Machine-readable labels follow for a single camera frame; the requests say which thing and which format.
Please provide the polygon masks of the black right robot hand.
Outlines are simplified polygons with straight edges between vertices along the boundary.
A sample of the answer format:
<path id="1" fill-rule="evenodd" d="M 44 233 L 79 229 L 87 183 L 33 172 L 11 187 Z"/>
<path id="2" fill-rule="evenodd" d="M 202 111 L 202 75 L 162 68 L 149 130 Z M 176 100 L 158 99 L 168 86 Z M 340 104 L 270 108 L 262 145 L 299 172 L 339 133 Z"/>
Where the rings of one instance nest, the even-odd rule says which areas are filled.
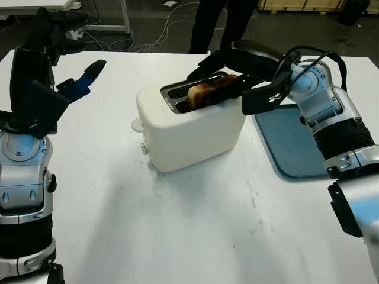
<path id="1" fill-rule="evenodd" d="M 188 76 L 199 80 L 189 88 L 186 102 L 192 109 L 236 99 L 242 92 L 273 79 L 282 54 L 250 40 L 232 42 L 200 61 Z"/>

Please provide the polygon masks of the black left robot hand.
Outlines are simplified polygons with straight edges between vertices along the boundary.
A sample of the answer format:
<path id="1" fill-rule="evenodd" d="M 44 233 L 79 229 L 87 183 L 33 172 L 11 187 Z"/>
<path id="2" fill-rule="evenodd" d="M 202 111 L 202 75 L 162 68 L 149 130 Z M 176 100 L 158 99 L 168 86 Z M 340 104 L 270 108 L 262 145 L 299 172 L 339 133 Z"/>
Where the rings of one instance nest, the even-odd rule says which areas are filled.
<path id="1" fill-rule="evenodd" d="M 10 115 L 32 121 L 57 121 L 69 104 L 90 93 L 90 85 L 106 60 L 93 62 L 78 79 L 55 84 L 53 68 L 61 56 L 84 51 L 85 44 L 66 37 L 83 27 L 88 16 L 80 12 L 49 12 L 39 8 L 26 41 L 16 48 L 10 79 Z"/>

